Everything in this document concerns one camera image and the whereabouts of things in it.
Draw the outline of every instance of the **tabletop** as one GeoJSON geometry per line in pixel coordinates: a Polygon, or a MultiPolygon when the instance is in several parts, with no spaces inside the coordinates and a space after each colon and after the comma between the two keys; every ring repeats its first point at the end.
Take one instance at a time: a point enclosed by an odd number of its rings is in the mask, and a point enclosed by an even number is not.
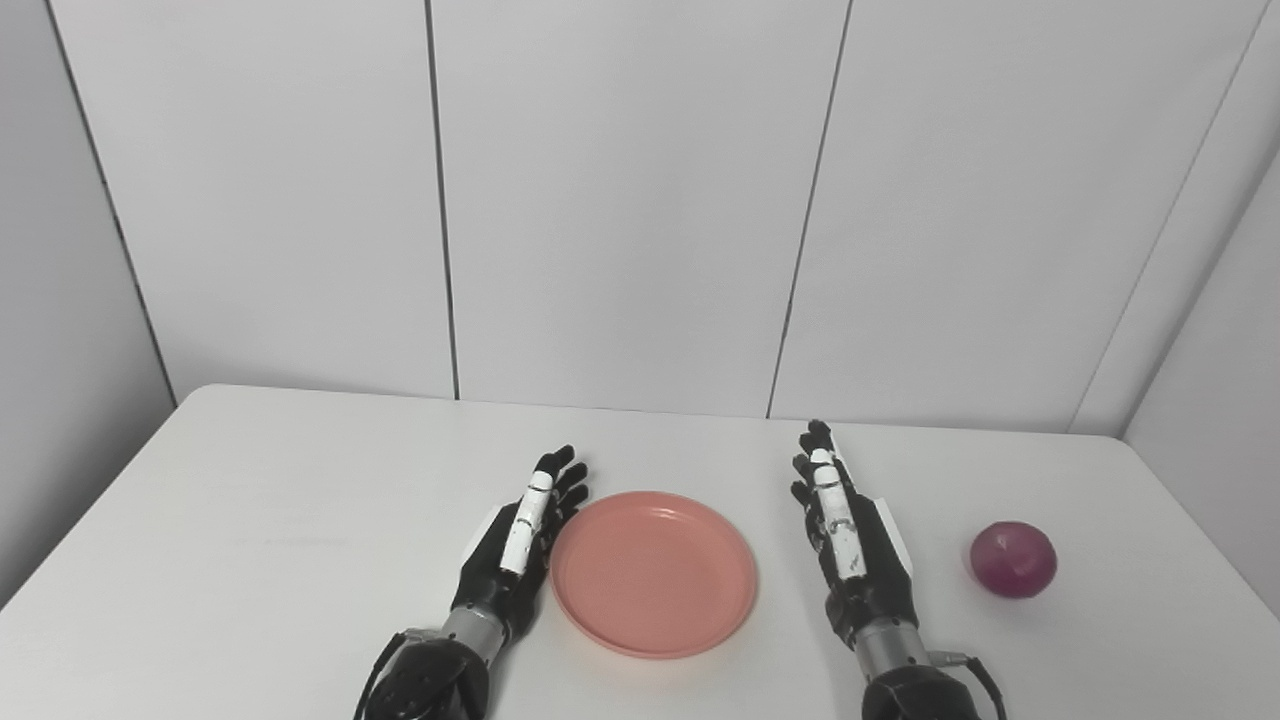
{"type": "MultiPolygon", "coordinates": [[[[0,717],[351,717],[392,633],[439,625],[486,511],[572,442],[593,497],[676,492],[732,521],[759,589],[723,644],[594,644],[544,588],[495,669],[497,720],[859,717],[856,660],[787,486],[803,423],[210,386],[0,611],[0,717]]],[[[1010,717],[1272,717],[1280,621],[1119,441],[833,425],[915,565],[925,643],[978,655],[1010,717]],[[1042,528],[1053,584],[968,574],[996,520],[1042,528]]],[[[979,711],[995,717],[980,688],[979,711]]]]}

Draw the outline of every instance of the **purple ball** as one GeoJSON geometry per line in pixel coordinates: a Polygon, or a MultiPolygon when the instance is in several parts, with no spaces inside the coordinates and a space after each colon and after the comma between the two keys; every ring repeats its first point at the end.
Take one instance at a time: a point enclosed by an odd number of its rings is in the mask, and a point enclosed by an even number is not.
{"type": "Polygon", "coordinates": [[[993,523],[969,547],[973,574],[1001,597],[1034,597],[1057,573],[1053,543],[1039,528],[1006,520],[993,523]]]}

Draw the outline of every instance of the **wire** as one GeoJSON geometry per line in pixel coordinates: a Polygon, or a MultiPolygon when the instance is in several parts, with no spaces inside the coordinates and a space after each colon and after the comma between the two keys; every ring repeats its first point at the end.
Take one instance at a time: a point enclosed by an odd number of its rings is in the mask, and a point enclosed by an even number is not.
{"type": "Polygon", "coordinates": [[[361,720],[365,716],[365,705],[369,703],[369,693],[374,691],[374,682],[378,680],[378,675],[381,674],[383,667],[387,666],[387,661],[396,655],[396,651],[404,644],[404,633],[396,633],[392,639],[383,648],[381,655],[374,661],[374,669],[369,671],[369,679],[365,680],[365,689],[360,693],[360,701],[356,703],[356,717],[355,720],[361,720]]]}
{"type": "Polygon", "coordinates": [[[978,682],[982,683],[983,689],[987,691],[988,696],[991,696],[991,703],[996,706],[997,720],[1009,720],[1009,716],[1005,715],[1005,697],[1000,694],[1000,688],[996,687],[996,680],[992,679],[991,673],[987,671],[987,667],[982,664],[982,660],[978,660],[977,657],[970,657],[969,660],[965,661],[964,666],[968,667],[970,673],[973,673],[974,678],[978,678],[978,682]]]}

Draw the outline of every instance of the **robot finger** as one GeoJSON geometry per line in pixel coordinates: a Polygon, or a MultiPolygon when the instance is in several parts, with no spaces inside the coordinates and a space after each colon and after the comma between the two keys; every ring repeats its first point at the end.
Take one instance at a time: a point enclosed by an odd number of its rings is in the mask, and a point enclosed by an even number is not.
{"type": "Polygon", "coordinates": [[[561,496],[561,500],[557,503],[557,507],[561,510],[561,516],[567,518],[567,512],[570,510],[577,510],[577,506],[586,500],[588,492],[586,486],[575,486],[561,496]]]}
{"type": "Polygon", "coordinates": [[[791,483],[791,497],[796,498],[796,502],[801,507],[809,510],[809,502],[813,500],[813,495],[809,492],[809,486],[804,480],[796,480],[791,483]]]}
{"type": "MultiPolygon", "coordinates": [[[[581,489],[582,489],[581,497],[585,498],[586,488],[581,489]]],[[[573,518],[573,515],[577,515],[577,511],[579,507],[576,502],[573,505],[558,506],[553,516],[548,516],[547,523],[544,523],[541,530],[539,530],[538,543],[535,543],[535,546],[540,543],[540,547],[544,551],[549,551],[552,544],[554,544],[556,539],[559,537],[561,530],[564,529],[564,523],[568,523],[570,519],[573,518]]]]}
{"type": "Polygon", "coordinates": [[[831,428],[822,420],[809,420],[809,430],[800,436],[800,447],[809,455],[814,448],[835,450],[831,442],[831,428]]]}
{"type": "Polygon", "coordinates": [[[813,482],[813,462],[809,462],[808,455],[796,455],[792,457],[791,466],[796,469],[796,473],[800,473],[800,477],[805,482],[813,482]]]}
{"type": "Polygon", "coordinates": [[[570,488],[582,482],[584,479],[586,479],[586,464],[579,462],[576,465],[570,466],[568,470],[564,470],[564,474],[561,475],[561,479],[556,480],[554,491],[558,495],[564,495],[566,492],[570,491],[570,488]]]}
{"type": "Polygon", "coordinates": [[[538,460],[538,465],[534,466],[535,473],[547,473],[550,477],[556,477],[566,465],[573,461],[573,446],[566,445],[564,447],[557,450],[556,452],[548,452],[538,460]]]}
{"type": "Polygon", "coordinates": [[[849,484],[835,466],[832,451],[817,447],[809,461],[814,465],[813,493],[818,500],[817,505],[820,505],[822,528],[829,538],[837,574],[841,580],[864,577],[867,561],[850,507],[849,484]]]}

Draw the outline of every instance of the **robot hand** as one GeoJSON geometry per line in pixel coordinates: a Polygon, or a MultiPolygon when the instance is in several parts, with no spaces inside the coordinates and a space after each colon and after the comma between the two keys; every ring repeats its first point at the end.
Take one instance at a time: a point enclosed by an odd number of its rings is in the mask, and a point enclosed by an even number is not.
{"type": "Polygon", "coordinates": [[[451,610],[488,614],[503,625],[503,644],[524,637],[534,621],[534,598],[547,579],[552,543],[586,500],[586,465],[573,446],[543,455],[525,496],[502,507],[462,565],[451,610]]]}
{"type": "Polygon", "coordinates": [[[855,648],[854,635],[877,618],[919,625],[906,552],[890,534],[895,525],[881,515],[883,505],[854,488],[826,423],[810,421],[800,447],[792,465],[804,479],[791,484],[791,495],[804,506],[805,532],[831,591],[831,629],[855,648]]]}
{"type": "Polygon", "coordinates": [[[462,565],[439,630],[397,633],[356,705],[356,720],[481,720],[489,666],[529,632],[552,543],[586,500],[586,465],[566,445],[543,455],[517,501],[503,506],[462,565]]]}
{"type": "Polygon", "coordinates": [[[897,525],[887,505],[854,487],[831,428],[810,421],[800,447],[792,465],[803,479],[791,495],[827,580],[827,620],[867,682],[863,720],[978,720],[968,688],[940,670],[950,665],[978,676],[1004,720],[1000,691],[977,659],[925,650],[897,525]]]}

